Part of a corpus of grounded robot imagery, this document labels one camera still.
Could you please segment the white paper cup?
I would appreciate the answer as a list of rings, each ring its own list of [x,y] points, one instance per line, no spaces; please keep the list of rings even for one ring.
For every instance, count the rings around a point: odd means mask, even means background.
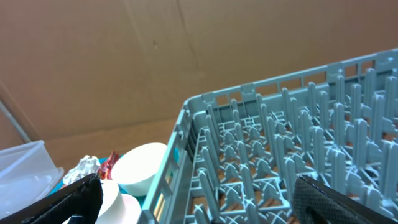
[[[117,224],[124,219],[124,203],[117,183],[113,180],[101,181],[103,203],[95,224]]]

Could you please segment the red snack wrapper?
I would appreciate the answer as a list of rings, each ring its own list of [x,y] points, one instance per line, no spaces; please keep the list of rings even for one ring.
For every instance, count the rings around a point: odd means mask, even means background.
[[[102,180],[111,180],[111,171],[117,163],[117,161],[120,159],[120,154],[118,151],[113,150],[109,157],[104,160],[104,162],[100,163],[100,168],[97,171],[97,174],[100,176]]]

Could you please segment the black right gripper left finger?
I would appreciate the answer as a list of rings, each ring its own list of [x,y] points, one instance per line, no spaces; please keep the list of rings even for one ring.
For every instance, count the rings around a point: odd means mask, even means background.
[[[1,223],[91,223],[97,221],[103,203],[101,179],[89,174],[59,191],[1,219]]]

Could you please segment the white bowl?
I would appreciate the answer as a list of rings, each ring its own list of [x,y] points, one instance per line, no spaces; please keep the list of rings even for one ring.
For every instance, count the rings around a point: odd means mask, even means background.
[[[133,192],[147,195],[166,149],[166,144],[152,142],[130,150],[115,163],[111,178],[118,185],[132,187]]]

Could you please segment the pink bowl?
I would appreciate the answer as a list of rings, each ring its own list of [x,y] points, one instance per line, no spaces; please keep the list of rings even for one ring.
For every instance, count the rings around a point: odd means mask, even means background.
[[[104,197],[96,224],[135,224],[141,214],[136,198],[128,194]]]

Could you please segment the foil ball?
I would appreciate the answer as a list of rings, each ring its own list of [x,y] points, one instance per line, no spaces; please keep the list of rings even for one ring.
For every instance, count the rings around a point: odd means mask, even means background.
[[[80,159],[77,166],[70,169],[65,174],[63,177],[63,184],[70,185],[89,174],[97,173],[100,167],[100,161],[96,156],[85,155],[82,159]]]

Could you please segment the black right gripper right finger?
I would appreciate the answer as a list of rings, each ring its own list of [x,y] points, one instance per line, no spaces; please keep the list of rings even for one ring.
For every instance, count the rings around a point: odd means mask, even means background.
[[[295,181],[293,210],[300,223],[395,223],[307,175]]]

